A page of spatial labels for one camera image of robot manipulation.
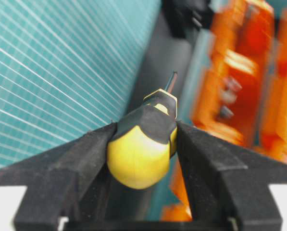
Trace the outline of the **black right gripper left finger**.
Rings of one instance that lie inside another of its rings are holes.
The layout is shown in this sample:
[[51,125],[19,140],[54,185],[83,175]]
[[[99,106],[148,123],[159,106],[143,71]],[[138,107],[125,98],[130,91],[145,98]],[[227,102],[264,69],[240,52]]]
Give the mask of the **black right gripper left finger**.
[[106,161],[112,123],[0,169],[0,231],[56,231],[79,220],[79,202]]

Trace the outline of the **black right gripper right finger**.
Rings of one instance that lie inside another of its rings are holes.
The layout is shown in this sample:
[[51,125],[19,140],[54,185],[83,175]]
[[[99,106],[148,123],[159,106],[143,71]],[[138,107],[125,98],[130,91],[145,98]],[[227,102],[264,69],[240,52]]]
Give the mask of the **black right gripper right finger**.
[[287,164],[182,122],[177,153],[194,220],[287,231]]

